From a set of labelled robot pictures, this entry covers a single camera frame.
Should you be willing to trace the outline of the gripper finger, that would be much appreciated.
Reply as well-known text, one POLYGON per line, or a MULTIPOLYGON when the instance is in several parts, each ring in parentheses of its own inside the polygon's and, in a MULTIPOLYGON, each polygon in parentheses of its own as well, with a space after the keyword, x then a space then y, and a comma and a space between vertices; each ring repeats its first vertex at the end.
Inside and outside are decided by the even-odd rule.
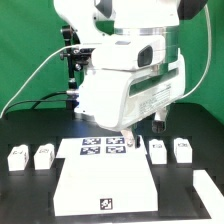
POLYGON ((125 129, 125 130, 122 130, 121 133, 124 137, 126 145, 128 147, 132 147, 134 145, 134 136, 133 136, 132 131, 129 129, 125 129))
POLYGON ((162 133, 166 130, 166 116, 167 112, 160 110, 155 113, 152 121, 152 131, 154 133, 162 133))

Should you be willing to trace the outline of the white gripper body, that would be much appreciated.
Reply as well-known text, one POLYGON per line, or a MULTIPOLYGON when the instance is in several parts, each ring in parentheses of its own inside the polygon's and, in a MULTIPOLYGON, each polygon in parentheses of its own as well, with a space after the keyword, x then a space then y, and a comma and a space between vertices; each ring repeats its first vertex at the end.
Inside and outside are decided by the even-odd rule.
POLYGON ((100 127, 121 131, 180 99, 185 90, 181 54, 157 75, 152 67, 138 71, 88 68, 79 87, 79 118, 92 118, 100 127))

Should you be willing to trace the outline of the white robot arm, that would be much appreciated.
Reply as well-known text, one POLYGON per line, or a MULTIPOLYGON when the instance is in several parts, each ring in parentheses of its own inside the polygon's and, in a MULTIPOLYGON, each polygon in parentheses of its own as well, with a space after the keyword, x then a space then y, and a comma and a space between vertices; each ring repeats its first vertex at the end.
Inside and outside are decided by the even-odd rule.
POLYGON ((179 25, 208 0, 53 0, 77 36, 70 59, 84 71, 76 113, 136 144, 133 126, 154 115, 165 126, 167 107, 185 92, 179 25))

